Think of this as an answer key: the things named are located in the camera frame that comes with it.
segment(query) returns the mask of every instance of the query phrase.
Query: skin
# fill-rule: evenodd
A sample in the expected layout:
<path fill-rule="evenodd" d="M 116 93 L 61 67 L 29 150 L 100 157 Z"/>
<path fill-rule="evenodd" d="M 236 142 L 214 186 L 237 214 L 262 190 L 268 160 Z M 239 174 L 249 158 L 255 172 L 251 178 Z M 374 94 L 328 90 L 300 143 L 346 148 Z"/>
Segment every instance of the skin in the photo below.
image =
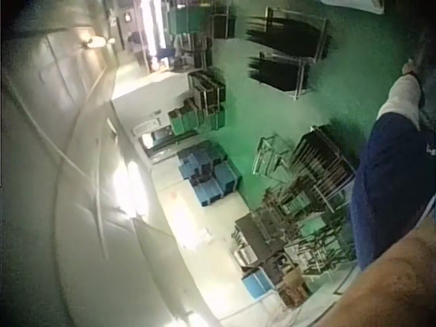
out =
<path fill-rule="evenodd" d="M 436 326 L 434 214 L 372 263 L 318 326 Z"/>

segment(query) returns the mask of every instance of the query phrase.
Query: stacked blue crate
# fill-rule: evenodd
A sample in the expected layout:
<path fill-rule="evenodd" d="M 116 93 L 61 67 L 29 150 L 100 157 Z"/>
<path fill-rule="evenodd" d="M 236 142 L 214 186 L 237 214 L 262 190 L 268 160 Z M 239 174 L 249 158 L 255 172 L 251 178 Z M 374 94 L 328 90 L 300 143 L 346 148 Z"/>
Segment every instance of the stacked blue crate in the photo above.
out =
<path fill-rule="evenodd" d="M 215 178 L 209 179 L 208 181 L 202 183 L 201 186 L 205 190 L 210 200 L 210 204 L 224 197 L 224 192 L 219 187 Z"/>
<path fill-rule="evenodd" d="M 182 177 L 189 180 L 202 206 L 237 190 L 240 174 L 226 161 L 227 154 L 218 144 L 202 142 L 177 155 Z"/>
<path fill-rule="evenodd" d="M 193 191 L 195 192 L 197 199 L 202 206 L 208 206 L 211 204 L 211 199 L 208 197 L 206 190 L 201 184 L 193 186 Z"/>
<path fill-rule="evenodd" d="M 215 166 L 214 170 L 215 178 L 218 185 L 224 191 L 225 195 L 228 195 L 237 190 L 240 180 L 240 174 L 235 172 L 230 164 L 225 161 Z"/>

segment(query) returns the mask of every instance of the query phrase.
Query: blue pants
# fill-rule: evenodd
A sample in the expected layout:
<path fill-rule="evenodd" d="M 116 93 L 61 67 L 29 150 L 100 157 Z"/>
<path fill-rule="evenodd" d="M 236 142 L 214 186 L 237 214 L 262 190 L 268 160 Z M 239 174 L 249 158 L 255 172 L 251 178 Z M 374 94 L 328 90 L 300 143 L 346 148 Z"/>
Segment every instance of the blue pants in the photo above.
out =
<path fill-rule="evenodd" d="M 350 205 L 361 269 L 414 228 L 435 193 L 435 161 L 426 146 L 425 135 L 401 114 L 383 114 L 374 124 Z"/>

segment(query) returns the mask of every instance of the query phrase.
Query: ceiling light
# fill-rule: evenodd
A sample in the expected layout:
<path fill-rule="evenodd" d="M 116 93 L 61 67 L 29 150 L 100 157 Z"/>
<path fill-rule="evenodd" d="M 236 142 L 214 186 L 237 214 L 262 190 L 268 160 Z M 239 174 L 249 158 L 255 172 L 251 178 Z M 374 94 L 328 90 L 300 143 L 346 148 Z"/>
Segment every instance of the ceiling light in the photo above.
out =
<path fill-rule="evenodd" d="M 164 20 L 162 18 L 162 0 L 153 0 L 155 5 L 155 15 L 157 20 L 157 29 L 159 30 L 159 45 L 161 48 L 166 47 L 164 34 Z"/>
<path fill-rule="evenodd" d="M 187 325 L 186 322 L 184 322 L 183 320 L 177 319 L 173 322 L 170 322 L 165 327 L 187 327 Z"/>
<path fill-rule="evenodd" d="M 120 161 L 113 176 L 115 188 L 115 196 L 119 207 L 129 218 L 136 217 L 136 211 L 132 202 L 131 185 L 129 181 L 129 173 L 123 160 Z"/>
<path fill-rule="evenodd" d="M 192 313 L 188 316 L 189 325 L 191 327 L 209 327 L 204 319 L 198 313 Z"/>
<path fill-rule="evenodd" d="M 153 17 L 151 16 L 151 8 L 148 0 L 141 1 L 142 21 L 144 22 L 145 36 L 149 46 L 149 54 L 154 57 L 157 54 L 155 32 L 153 30 Z"/>
<path fill-rule="evenodd" d="M 145 193 L 144 183 L 142 182 L 141 173 L 138 164 L 134 161 L 127 165 L 129 171 L 130 183 L 133 188 L 134 204 L 139 216 L 149 215 L 149 199 Z"/>

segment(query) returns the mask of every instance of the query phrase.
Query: person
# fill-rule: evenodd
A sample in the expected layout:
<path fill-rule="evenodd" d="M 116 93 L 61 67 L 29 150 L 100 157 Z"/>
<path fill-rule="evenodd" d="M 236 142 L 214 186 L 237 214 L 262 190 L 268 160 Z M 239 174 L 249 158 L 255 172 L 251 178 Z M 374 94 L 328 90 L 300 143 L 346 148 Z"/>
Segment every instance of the person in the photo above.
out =
<path fill-rule="evenodd" d="M 354 181 L 350 217 L 364 270 L 419 222 L 435 194 L 435 156 L 420 131 L 413 61 L 403 66 L 372 128 Z"/>
<path fill-rule="evenodd" d="M 435 326 L 435 162 L 420 132 L 420 99 L 409 61 L 356 174 L 350 210 L 363 272 L 317 327 Z"/>
<path fill-rule="evenodd" d="M 436 326 L 435 218 L 372 263 L 316 326 Z"/>

